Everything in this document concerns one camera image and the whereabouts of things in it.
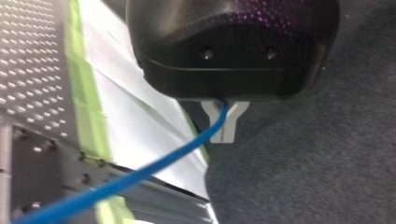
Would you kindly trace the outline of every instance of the blue cable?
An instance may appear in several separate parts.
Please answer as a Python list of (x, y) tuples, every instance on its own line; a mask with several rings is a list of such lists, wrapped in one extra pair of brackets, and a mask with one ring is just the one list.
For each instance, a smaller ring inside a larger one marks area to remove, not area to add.
[(49, 207), (40, 209), (26, 217), (21, 217), (12, 221), (12, 224), (45, 224), (45, 223), (62, 223), (66, 219), (77, 215), (85, 209), (89, 209), (96, 203), (120, 194), (121, 192), (136, 186), (142, 181), (150, 178), (155, 173), (161, 171), (163, 168), (171, 165), (175, 161), (180, 160), (184, 156), (193, 152), (196, 148), (207, 142), (213, 135), (215, 135), (223, 126), (227, 117), (228, 106), (225, 105), (221, 109), (219, 120), (208, 130), (201, 133), (194, 140), (189, 142), (186, 146), (177, 149), (164, 158), (155, 161), (154, 163), (132, 172), (120, 179), (109, 182), (97, 189), (81, 193), (70, 199), (50, 205)]

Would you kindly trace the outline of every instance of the black device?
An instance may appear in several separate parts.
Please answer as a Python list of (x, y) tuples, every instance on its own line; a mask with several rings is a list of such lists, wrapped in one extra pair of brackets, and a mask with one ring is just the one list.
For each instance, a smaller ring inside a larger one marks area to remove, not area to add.
[(147, 82), (178, 99), (288, 98), (312, 87), (339, 24), (338, 0), (129, 0)]

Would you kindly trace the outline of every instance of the perforated metal panel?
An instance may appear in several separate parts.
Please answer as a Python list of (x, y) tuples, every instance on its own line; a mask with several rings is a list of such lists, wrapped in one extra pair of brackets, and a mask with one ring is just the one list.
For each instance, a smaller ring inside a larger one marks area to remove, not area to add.
[(0, 111), (76, 143), (62, 9), (57, 0), (2, 0)]

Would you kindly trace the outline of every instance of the gray carpet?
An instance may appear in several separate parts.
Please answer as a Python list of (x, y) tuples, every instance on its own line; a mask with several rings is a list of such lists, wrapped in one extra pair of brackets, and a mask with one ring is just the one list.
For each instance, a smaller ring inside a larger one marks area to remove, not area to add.
[[(396, 223), (396, 1), (342, 0), (315, 92), (254, 103), (231, 146), (209, 146), (220, 224)], [(207, 118), (183, 103), (201, 129)]]

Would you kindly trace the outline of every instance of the white plastic bracket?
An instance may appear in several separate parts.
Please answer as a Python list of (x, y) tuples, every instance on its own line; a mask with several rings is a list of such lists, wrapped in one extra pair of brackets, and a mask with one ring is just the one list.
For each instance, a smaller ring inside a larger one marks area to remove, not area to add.
[[(221, 111), (220, 105), (214, 101), (201, 102), (202, 108), (209, 116), (210, 125), (216, 123)], [(235, 102), (230, 106), (224, 126), (210, 139), (211, 143), (231, 144), (235, 139), (236, 122), (247, 111), (250, 102)]]

